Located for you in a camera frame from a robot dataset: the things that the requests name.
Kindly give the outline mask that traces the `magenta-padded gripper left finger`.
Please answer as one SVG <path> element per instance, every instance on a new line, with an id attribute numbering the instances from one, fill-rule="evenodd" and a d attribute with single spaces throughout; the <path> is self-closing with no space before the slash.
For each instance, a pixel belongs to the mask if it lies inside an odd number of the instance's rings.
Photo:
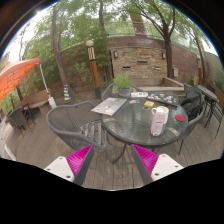
<path id="1" fill-rule="evenodd" d="M 59 156 L 45 171 L 81 186 L 94 156 L 92 145 L 84 147 L 68 157 Z"/>

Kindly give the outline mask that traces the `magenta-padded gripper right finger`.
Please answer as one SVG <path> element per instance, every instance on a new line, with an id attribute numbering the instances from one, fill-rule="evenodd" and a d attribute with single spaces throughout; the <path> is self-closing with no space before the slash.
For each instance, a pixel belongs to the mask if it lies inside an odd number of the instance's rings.
<path id="1" fill-rule="evenodd" d="M 167 154 L 157 155 L 132 144 L 131 154 L 145 185 L 183 169 L 183 166 Z"/>

